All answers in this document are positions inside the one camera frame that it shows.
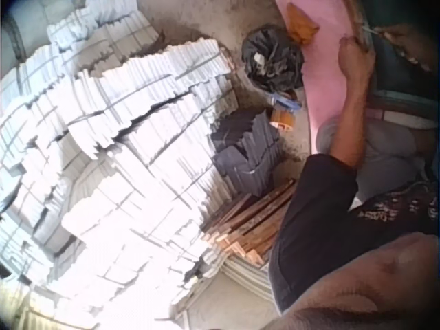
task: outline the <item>man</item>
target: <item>man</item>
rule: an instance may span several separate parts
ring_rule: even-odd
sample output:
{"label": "man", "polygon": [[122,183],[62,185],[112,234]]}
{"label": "man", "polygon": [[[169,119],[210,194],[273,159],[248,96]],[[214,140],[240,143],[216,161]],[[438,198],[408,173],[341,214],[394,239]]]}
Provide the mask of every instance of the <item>man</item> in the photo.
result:
{"label": "man", "polygon": [[[437,70],[414,30],[381,32]],[[415,161],[432,161],[435,132],[365,118],[374,63],[354,38],[340,41],[344,108],[320,130],[321,154],[307,160],[272,250],[283,316],[267,330],[440,329],[438,185],[419,179]],[[364,203],[349,211],[356,194]]]}

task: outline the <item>blurry finger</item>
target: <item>blurry finger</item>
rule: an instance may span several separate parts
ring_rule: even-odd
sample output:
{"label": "blurry finger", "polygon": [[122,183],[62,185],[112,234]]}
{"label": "blurry finger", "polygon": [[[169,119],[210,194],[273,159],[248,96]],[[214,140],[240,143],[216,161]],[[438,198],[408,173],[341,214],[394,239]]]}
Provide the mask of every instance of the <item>blurry finger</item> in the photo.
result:
{"label": "blurry finger", "polygon": [[409,24],[397,24],[392,26],[382,26],[382,27],[375,27],[375,31],[379,33],[389,33],[389,34],[395,34],[395,35],[403,35],[409,33],[411,30],[411,25]]}
{"label": "blurry finger", "polygon": [[427,72],[431,71],[431,68],[427,64],[420,64],[421,68]]}
{"label": "blurry finger", "polygon": [[405,39],[402,36],[395,36],[394,34],[390,34],[388,32],[384,33],[384,37],[390,41],[393,45],[396,46],[404,46],[405,45]]}
{"label": "blurry finger", "polygon": [[410,61],[412,64],[417,64],[419,61],[418,60],[416,60],[414,57],[408,57],[408,56],[406,56],[406,59],[408,60],[408,61]]}

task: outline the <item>stack of gray tiles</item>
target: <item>stack of gray tiles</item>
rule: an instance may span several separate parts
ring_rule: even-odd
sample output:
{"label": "stack of gray tiles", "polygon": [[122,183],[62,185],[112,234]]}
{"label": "stack of gray tiles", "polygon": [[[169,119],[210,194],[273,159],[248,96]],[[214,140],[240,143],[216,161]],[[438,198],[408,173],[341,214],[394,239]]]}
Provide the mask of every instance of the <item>stack of gray tiles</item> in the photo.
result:
{"label": "stack of gray tiles", "polygon": [[219,172],[228,175],[238,191],[261,196],[281,158],[280,135],[266,112],[235,111],[220,122],[211,140]]}

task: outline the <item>wooden plank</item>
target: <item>wooden plank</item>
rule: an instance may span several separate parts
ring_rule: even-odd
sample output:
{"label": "wooden plank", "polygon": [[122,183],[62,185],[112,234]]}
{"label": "wooden plank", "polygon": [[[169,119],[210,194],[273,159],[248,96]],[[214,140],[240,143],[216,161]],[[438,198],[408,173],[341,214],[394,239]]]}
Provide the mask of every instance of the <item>wooden plank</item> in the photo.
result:
{"label": "wooden plank", "polygon": [[243,225],[246,221],[251,219],[254,215],[264,209],[267,205],[273,202],[278,196],[283,194],[288,188],[290,188],[294,184],[294,180],[290,180],[286,184],[274,189],[272,192],[264,196],[246,211],[240,213],[235,218],[231,219],[227,224],[220,227],[220,232],[222,234],[227,234],[233,230],[236,230],[238,227]]}
{"label": "wooden plank", "polygon": [[252,228],[256,227],[262,223],[270,215],[274,214],[284,203],[290,201],[292,195],[295,191],[296,186],[291,186],[288,188],[281,196],[275,199],[271,204],[266,206],[261,212],[259,212],[255,217],[250,219],[247,223],[244,223],[240,228],[235,230],[228,239],[231,242],[235,242],[240,236],[243,236]]}
{"label": "wooden plank", "polygon": [[238,243],[234,243],[234,244],[230,245],[225,251],[226,252],[231,252],[232,251],[235,254],[238,254],[239,256],[241,256],[243,258],[246,257],[245,250],[243,250],[243,248]]}
{"label": "wooden plank", "polygon": [[269,251],[273,244],[275,243],[276,235],[278,234],[278,231],[271,235],[268,239],[266,239],[262,244],[256,246],[254,249],[256,253],[258,253],[260,256],[263,256],[267,251]]}
{"label": "wooden plank", "polygon": [[251,262],[254,265],[257,265],[259,267],[261,267],[265,264],[265,261],[261,258],[261,256],[255,250],[249,251],[246,254],[246,259],[249,262]]}
{"label": "wooden plank", "polygon": [[289,203],[286,202],[281,208],[279,208],[273,215],[271,215],[266,221],[264,221],[258,227],[255,227],[247,235],[237,240],[244,250],[251,250],[264,242],[268,237],[276,234],[283,222],[284,216],[289,208]]}
{"label": "wooden plank", "polygon": [[218,227],[224,222],[236,215],[243,205],[247,203],[250,198],[250,194],[240,194],[235,197],[221,212],[217,212],[213,216],[213,220],[209,224],[204,226],[205,235],[201,239],[204,241],[211,240],[212,235],[218,231]]}
{"label": "wooden plank", "polygon": [[241,198],[234,204],[234,206],[228,211],[226,212],[216,223],[215,226],[211,227],[208,231],[208,234],[213,234],[214,232],[218,231],[217,228],[218,226],[224,224],[225,222],[227,222],[228,220],[230,220],[232,217],[234,217],[235,215],[237,215],[240,211],[241,208],[249,201],[251,200],[251,198],[253,198],[254,196],[252,196],[251,194],[241,194]]}

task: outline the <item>orange cloth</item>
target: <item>orange cloth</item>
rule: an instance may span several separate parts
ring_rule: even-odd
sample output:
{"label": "orange cloth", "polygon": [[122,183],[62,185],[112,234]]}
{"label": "orange cloth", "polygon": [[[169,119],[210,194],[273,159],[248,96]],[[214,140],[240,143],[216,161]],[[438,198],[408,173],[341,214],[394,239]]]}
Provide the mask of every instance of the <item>orange cloth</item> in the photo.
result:
{"label": "orange cloth", "polygon": [[287,5],[289,35],[300,45],[308,45],[312,41],[319,26],[315,24],[300,8],[294,4]]}

